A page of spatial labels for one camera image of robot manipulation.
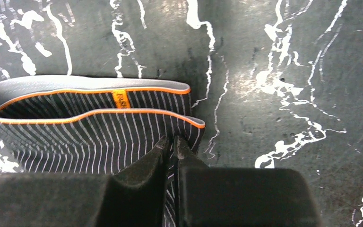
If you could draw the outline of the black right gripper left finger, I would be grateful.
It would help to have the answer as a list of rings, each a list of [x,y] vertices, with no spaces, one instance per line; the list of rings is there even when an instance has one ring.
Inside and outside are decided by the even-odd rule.
[[[169,138],[115,175],[0,176],[0,227],[159,227]]]

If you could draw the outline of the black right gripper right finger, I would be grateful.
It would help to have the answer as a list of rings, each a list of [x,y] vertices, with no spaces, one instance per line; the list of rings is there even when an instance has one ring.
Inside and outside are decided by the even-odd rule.
[[[320,227],[304,177],[292,169],[209,167],[173,142],[176,226]]]

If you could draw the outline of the black striped underwear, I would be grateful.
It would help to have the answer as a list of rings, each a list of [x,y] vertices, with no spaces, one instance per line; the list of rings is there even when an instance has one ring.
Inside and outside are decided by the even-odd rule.
[[[0,138],[30,172],[115,174],[163,136],[197,151],[190,86],[157,79],[30,76],[0,82]]]

